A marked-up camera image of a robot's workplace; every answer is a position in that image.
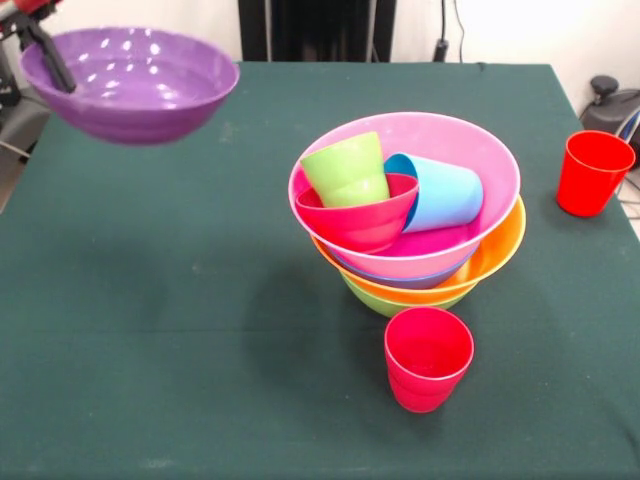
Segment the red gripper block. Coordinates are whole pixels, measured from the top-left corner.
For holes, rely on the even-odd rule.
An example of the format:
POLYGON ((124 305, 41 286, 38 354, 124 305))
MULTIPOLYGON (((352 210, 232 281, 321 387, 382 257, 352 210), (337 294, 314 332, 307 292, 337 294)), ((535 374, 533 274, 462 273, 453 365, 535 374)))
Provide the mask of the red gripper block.
MULTIPOLYGON (((0 16, 12 16, 16 13, 31 15, 43 6, 55 5, 56 1, 1 0, 0 4, 0 16)), ((34 43, 40 47, 45 67, 56 89, 64 93, 73 93, 76 89, 75 80, 60 56, 53 39, 37 22, 31 22, 27 31, 34 43)))

